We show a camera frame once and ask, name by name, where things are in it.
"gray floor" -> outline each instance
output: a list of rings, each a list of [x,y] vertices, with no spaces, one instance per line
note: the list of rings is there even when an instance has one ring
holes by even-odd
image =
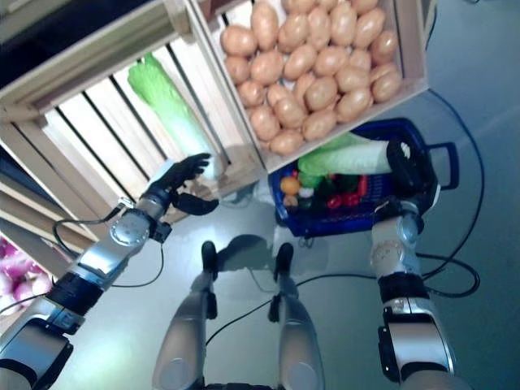
[[[520,388],[520,3],[439,0],[439,19],[428,63],[431,85],[466,119],[482,147],[487,186],[483,212],[460,258],[477,267],[482,288],[463,300],[434,298],[458,358],[458,373],[477,390]],[[479,174],[475,154],[450,114],[427,95],[385,115],[411,118],[427,142],[455,141],[461,153],[461,185],[443,193],[427,217],[419,249],[447,254],[475,209]],[[436,158],[440,171],[444,160]],[[174,226],[165,245],[161,278],[141,289],[111,289],[72,338],[70,362],[53,388],[58,390],[149,389],[155,358],[167,324],[195,275],[205,240],[218,249],[231,241],[243,250],[230,259],[215,292],[219,317],[212,333],[229,319],[266,300],[273,288],[271,253],[293,240],[275,228],[273,208],[252,201],[245,208],[224,206],[212,215]],[[369,271],[366,233],[318,239],[312,249],[297,248],[298,280],[333,271]],[[158,246],[150,244],[131,262],[121,283],[147,280],[158,269]],[[425,260],[423,269],[436,263]],[[260,288],[249,271],[254,272]],[[446,271],[439,288],[462,288],[469,278]],[[356,279],[327,279],[301,287],[318,331],[327,388],[396,388],[383,377],[377,352],[381,309],[376,285]],[[277,326],[261,310],[219,335],[207,351],[209,382],[247,381],[275,384]]]

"potato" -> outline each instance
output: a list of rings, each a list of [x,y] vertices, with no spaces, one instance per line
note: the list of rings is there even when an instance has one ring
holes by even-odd
[[[333,77],[316,79],[305,91],[305,104],[311,111],[319,111],[334,102],[338,86]]]
[[[302,45],[294,50],[284,67],[284,77],[287,80],[296,80],[298,77],[312,69],[318,57],[316,49],[312,45]]]
[[[372,105],[374,99],[368,88],[355,89],[346,93],[336,105],[338,122],[350,122],[359,117]]]
[[[267,88],[267,102],[269,106],[274,107],[283,98],[294,98],[294,96],[291,91],[280,84],[273,84]]]
[[[364,49],[354,49],[349,57],[349,65],[360,67],[369,72],[372,68],[371,54]]]
[[[370,86],[369,72],[359,67],[344,65],[336,73],[335,78],[341,92],[350,92],[354,89]]]
[[[247,80],[238,86],[238,95],[244,108],[259,106],[266,97],[266,89],[254,80]]]
[[[341,99],[341,95],[337,94],[336,97],[334,97],[334,102],[329,104],[327,107],[325,107],[325,110],[334,110],[336,108],[336,103]]]
[[[381,76],[372,85],[372,95],[374,100],[378,103],[384,103],[395,96],[403,79],[399,72],[391,71],[386,75]]]
[[[269,146],[273,153],[286,156],[300,149],[303,142],[303,136],[297,130],[284,130],[273,138]]]
[[[344,47],[328,46],[319,52],[313,70],[316,76],[332,76],[338,72],[347,61],[349,61],[349,56]]]
[[[390,72],[397,72],[395,63],[385,63],[384,65],[375,67],[370,71],[370,83],[372,84],[374,81]]]
[[[250,120],[260,141],[270,141],[280,132],[280,122],[269,106],[255,108],[251,113]]]
[[[306,14],[315,4],[315,0],[282,0],[282,7],[288,14]]]
[[[292,93],[294,94],[294,98],[302,107],[306,106],[306,101],[303,96],[306,93],[306,90],[310,87],[312,83],[316,80],[316,77],[312,73],[306,73],[305,75],[301,75],[297,82],[292,87]]]
[[[381,8],[374,8],[365,15],[361,15],[356,24],[354,46],[366,49],[372,41],[383,31],[386,15]]]
[[[316,0],[316,4],[324,11],[330,12],[332,8],[338,5],[338,0]]]
[[[305,109],[291,97],[284,97],[275,104],[275,114],[285,128],[299,128],[307,117]]]
[[[370,45],[370,54],[372,62],[381,65],[389,63],[393,60],[393,55],[397,50],[397,34],[391,30],[380,33]]]
[[[316,50],[321,50],[331,40],[331,19],[328,17],[328,13],[319,6],[309,13],[307,19],[310,30],[307,43],[310,43]]]
[[[242,84],[249,79],[249,63],[244,57],[227,57],[224,59],[224,64],[235,85]]]
[[[331,41],[339,46],[350,46],[356,34],[356,11],[350,2],[340,2],[331,11]]]
[[[352,0],[352,8],[358,15],[366,14],[377,6],[378,0]]]
[[[278,15],[267,2],[256,2],[251,13],[251,29],[260,50],[273,50],[278,38]]]
[[[220,35],[220,45],[227,55],[249,57],[256,51],[258,41],[250,29],[231,25]]]
[[[251,78],[262,85],[274,84],[282,76],[284,56],[276,50],[256,56],[251,63]]]
[[[305,14],[291,14],[278,32],[278,50],[291,53],[309,36],[309,20]]]
[[[336,113],[333,110],[316,111],[303,123],[301,132],[308,141],[325,137],[336,126]]]

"robot leg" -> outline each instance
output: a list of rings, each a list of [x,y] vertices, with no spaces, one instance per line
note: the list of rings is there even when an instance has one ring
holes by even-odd
[[[203,271],[193,281],[189,295],[180,304],[162,341],[154,369],[154,388],[188,390],[204,387],[206,319],[217,316],[213,281],[218,260],[215,246],[202,246]]]
[[[316,331],[298,299],[290,277],[293,247],[283,244],[276,257],[279,293],[273,298],[269,319],[280,322],[279,385],[285,390],[323,390],[323,366]]]

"black cable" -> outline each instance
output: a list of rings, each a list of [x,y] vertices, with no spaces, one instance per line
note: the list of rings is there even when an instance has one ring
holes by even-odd
[[[11,303],[9,306],[6,306],[6,307],[4,307],[3,309],[0,310],[0,315],[2,315],[3,312],[9,310],[11,307],[17,306],[17,305],[19,305],[20,303],[24,303],[24,302],[27,302],[27,301],[31,301],[31,300],[34,299],[34,298],[43,297],[45,294],[46,294],[46,293],[44,292],[43,294],[33,295],[32,297],[22,299],[22,300],[20,300],[20,301],[15,302],[15,303]]]
[[[63,242],[62,238],[59,236],[58,227],[60,225],[63,225],[64,223],[74,223],[74,224],[77,224],[77,225],[81,225],[81,224],[84,224],[84,225],[97,225],[97,224],[100,224],[100,223],[105,223],[105,222],[110,221],[112,218],[114,218],[123,209],[123,207],[124,207],[123,205],[117,205],[103,219],[93,219],[93,220],[90,220],[90,219],[60,219],[59,221],[56,221],[54,223],[53,227],[52,227],[52,232],[54,234],[54,238],[58,242],[58,245],[60,246],[60,248],[62,248],[65,252],[67,252],[67,254],[69,256],[71,256],[72,258],[76,258],[77,257],[77,253],[75,253],[72,249],[70,249]],[[152,280],[149,280],[148,282],[141,283],[141,284],[129,284],[129,285],[126,285],[126,284],[112,284],[112,287],[117,287],[117,288],[145,287],[145,286],[148,286],[148,285],[152,284],[155,280],[157,280],[159,278],[159,276],[161,276],[161,274],[163,273],[163,270],[164,270],[164,250],[163,250],[163,245],[161,244],[161,266],[159,268],[159,271],[158,271],[157,275]]]
[[[478,162],[479,162],[480,190],[479,190],[479,200],[477,202],[477,206],[475,208],[473,217],[472,217],[471,222],[470,222],[470,226],[468,227],[468,229],[466,231],[466,234],[462,237],[462,239],[459,241],[459,244],[455,247],[455,249],[452,251],[452,253],[444,260],[444,262],[440,266],[438,266],[434,270],[428,271],[428,272],[426,272],[424,274],[424,279],[425,280],[428,280],[432,276],[435,276],[435,275],[439,274],[450,263],[450,260],[453,259],[460,252],[462,247],[466,244],[466,242],[470,238],[470,235],[473,232],[473,230],[475,229],[475,225],[476,225],[477,220],[479,219],[479,216],[480,216],[480,211],[482,209],[482,203],[483,203],[483,198],[484,198],[484,189],[486,188],[486,175],[485,175],[485,170],[484,170],[483,157],[482,157],[482,154],[480,153],[480,148],[477,145],[477,141],[475,140],[475,138],[471,134],[470,129],[466,126],[466,123],[464,122],[464,119],[462,119],[462,117],[460,116],[458,111],[453,107],[453,105],[450,102],[448,102],[444,97],[442,97],[440,94],[438,94],[435,90],[428,89],[428,92],[432,96],[437,98],[440,102],[442,102],[443,104],[446,105],[446,107],[450,110],[450,112],[453,114],[455,119],[457,119],[457,121],[460,124],[462,130],[464,131],[464,133],[466,134],[466,136],[470,140],[470,143],[471,143],[471,145],[473,147],[473,150],[474,150],[474,152],[475,152],[475,154],[477,156]],[[421,258],[431,258],[432,255],[430,255],[429,253],[417,253],[417,256],[419,256]]]
[[[69,256],[72,258],[77,257],[77,253],[74,252],[72,249],[70,249],[67,244],[65,244],[62,240],[62,238],[59,236],[58,228],[60,225],[63,225],[65,223],[74,223],[76,225],[98,225],[100,223],[105,223],[110,221],[112,218],[114,218],[121,210],[123,209],[122,205],[117,205],[112,209],[110,213],[108,213],[104,218],[102,219],[60,219],[59,221],[56,221],[54,225],[52,225],[52,233],[54,235],[55,240],[58,242],[58,245],[61,249],[63,249]]]
[[[245,317],[247,317],[248,315],[251,315],[252,313],[254,313],[255,311],[257,310],[260,310],[263,306],[266,306],[266,305],[269,305],[269,303],[271,303],[271,299],[269,301],[265,301],[263,302],[261,305],[258,305],[257,307],[255,307],[254,309],[251,309],[250,311],[248,311],[247,313],[244,313],[243,315],[241,315],[240,317],[236,317],[235,319],[233,319],[232,321],[226,323],[225,325],[223,325],[222,327],[220,327],[214,334],[212,334],[210,336],[210,338],[206,341],[206,347],[209,345],[209,343],[221,332],[223,331],[224,329],[226,329],[227,327],[230,327],[233,323],[236,323],[238,321],[240,321],[241,319],[244,319]]]
[[[161,267],[159,268],[159,271],[157,275],[150,281],[146,283],[141,284],[112,284],[112,287],[118,287],[118,288],[138,288],[138,287],[145,287],[151,285],[155,280],[159,279],[159,276],[163,273],[164,270],[164,250],[163,250],[163,244],[161,244]]]
[[[449,258],[447,256],[440,256],[440,255],[437,255],[437,254],[423,253],[421,257],[423,257],[423,258],[432,258],[434,260],[444,260],[443,264],[452,263],[452,264],[454,264],[456,266],[460,266],[463,269],[465,269],[466,271],[470,272],[470,274],[473,276],[473,284],[471,285],[471,287],[469,287],[465,291],[462,291],[462,292],[444,292],[444,291],[437,290],[435,288],[427,287],[427,291],[429,293],[433,293],[435,295],[438,295],[440,297],[445,297],[445,298],[464,298],[464,297],[468,297],[469,295],[472,295],[472,294],[476,293],[476,291],[479,289],[479,287],[480,287],[480,275],[472,266],[470,266],[466,262],[462,262],[461,260],[457,260],[456,258]]]
[[[325,278],[338,278],[338,277],[347,277],[347,276],[351,276],[351,277],[356,277],[356,278],[363,278],[363,279],[370,279],[370,280],[375,280],[375,276],[370,276],[370,275],[363,275],[363,274],[352,274],[352,273],[344,273],[344,274],[325,274],[325,275],[318,275],[318,276],[315,276],[313,278],[309,278],[309,279],[306,279],[306,280],[303,280],[302,282],[300,283],[297,283],[296,286],[302,286],[303,284],[307,284],[309,282],[312,282],[314,280],[318,280],[318,279],[325,279]],[[235,319],[229,321],[228,323],[225,323],[222,327],[220,327],[215,333],[213,333],[210,338],[206,341],[206,347],[209,345],[209,343],[221,332],[223,331],[224,329],[226,329],[227,327],[230,327],[233,323],[236,323],[238,321],[240,321],[241,319],[244,319],[245,317],[251,315],[252,313],[254,313],[255,311],[258,311],[260,310],[262,307],[264,306],[267,306],[269,305],[269,303],[271,303],[271,299],[269,301],[265,301],[263,302],[261,305],[258,305],[256,306],[255,308],[251,309],[250,311],[248,311],[247,313],[244,313],[242,314],[241,316],[239,317],[236,317]]]
[[[462,297],[468,297],[469,295],[475,293],[479,289],[479,287],[480,287],[480,276],[479,276],[479,273],[472,266],[466,264],[465,262],[457,260],[456,258],[448,258],[448,257],[445,257],[445,256],[437,256],[437,255],[434,255],[434,254],[424,254],[423,257],[424,258],[431,258],[431,259],[434,259],[434,260],[445,260],[446,262],[452,262],[453,264],[456,264],[456,265],[464,268],[468,272],[470,272],[473,275],[473,278],[474,278],[473,285],[470,288],[468,288],[466,291],[463,291],[463,292],[443,292],[443,291],[437,290],[435,288],[426,287],[426,289],[427,289],[427,291],[429,293],[433,293],[433,294],[438,295],[440,297],[446,297],[446,298],[462,298]],[[314,276],[312,278],[305,279],[305,280],[303,280],[303,281],[301,281],[299,283],[296,283],[296,286],[299,287],[299,286],[302,286],[304,284],[308,284],[310,282],[313,282],[315,280],[320,280],[320,279],[345,278],[345,277],[360,278],[360,279],[365,279],[365,280],[377,280],[377,278],[375,276],[373,276],[373,275],[363,275],[363,274],[356,274],[356,273],[352,273],[352,272],[341,272],[341,273],[324,274],[324,275]],[[206,341],[206,346],[220,332],[222,332],[224,329],[226,329],[227,327],[230,327],[233,323],[237,323],[241,319],[244,319],[245,317],[251,315],[252,313],[260,310],[262,307],[268,305],[270,302],[271,302],[271,300],[265,301],[262,304],[260,304],[260,305],[256,306],[255,308],[251,309],[247,313],[244,313],[243,315],[241,315],[239,317],[236,317],[235,319],[229,321],[228,323],[225,323],[222,327],[220,327],[215,333],[213,333],[210,336],[210,338]]]
[[[430,32],[428,33],[428,40],[426,41],[426,50],[428,50],[428,46],[430,45],[431,36],[433,35],[433,30],[435,30],[436,25],[437,25],[437,15],[439,13],[437,11],[437,8],[438,8],[438,6],[435,6],[435,10],[434,10],[434,14],[433,14],[433,21],[431,22]]]

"robotic hand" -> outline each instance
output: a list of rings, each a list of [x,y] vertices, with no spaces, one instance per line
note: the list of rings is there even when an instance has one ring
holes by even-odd
[[[134,208],[127,209],[105,238],[85,250],[65,276],[37,298],[0,337],[0,389],[49,388],[72,353],[73,335],[99,297],[115,282],[148,238],[164,242],[171,231],[160,219],[172,204],[192,215],[210,213],[218,201],[177,193],[208,165],[209,154],[175,163],[152,181]]]

